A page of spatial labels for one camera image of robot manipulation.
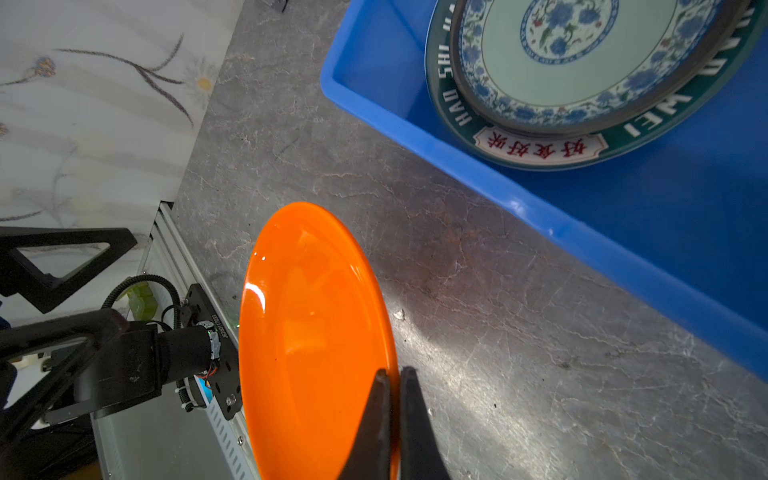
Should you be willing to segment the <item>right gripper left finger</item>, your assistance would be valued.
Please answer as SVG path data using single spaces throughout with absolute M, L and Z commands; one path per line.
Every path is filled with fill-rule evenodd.
M 386 480 L 391 467 L 392 394 L 387 372 L 374 376 L 358 430 L 339 480 Z

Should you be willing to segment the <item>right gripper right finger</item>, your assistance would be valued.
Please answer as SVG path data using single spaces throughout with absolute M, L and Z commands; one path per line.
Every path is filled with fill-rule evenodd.
M 400 374 L 400 478 L 449 480 L 450 475 L 431 426 L 418 374 L 404 367 Z

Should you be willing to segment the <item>orange plastic plate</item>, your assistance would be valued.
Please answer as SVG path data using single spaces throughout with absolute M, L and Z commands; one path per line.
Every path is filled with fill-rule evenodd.
M 374 376 L 397 354 L 374 272 L 353 235 L 308 202 L 278 210 L 244 280 L 239 369 L 264 479 L 334 479 L 352 450 Z

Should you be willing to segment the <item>blue plastic bin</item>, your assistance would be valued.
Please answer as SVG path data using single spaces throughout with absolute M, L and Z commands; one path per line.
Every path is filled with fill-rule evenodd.
M 473 154 L 429 94 L 431 1 L 354 1 L 325 96 L 759 377 L 767 374 L 767 5 L 674 94 L 608 130 L 610 157 L 534 172 Z

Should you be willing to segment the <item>teal patterned small plate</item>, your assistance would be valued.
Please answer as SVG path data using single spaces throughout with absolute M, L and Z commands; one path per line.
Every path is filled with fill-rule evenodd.
M 454 78 L 489 122 L 539 136 L 602 130 L 687 83 L 745 1 L 461 1 Z

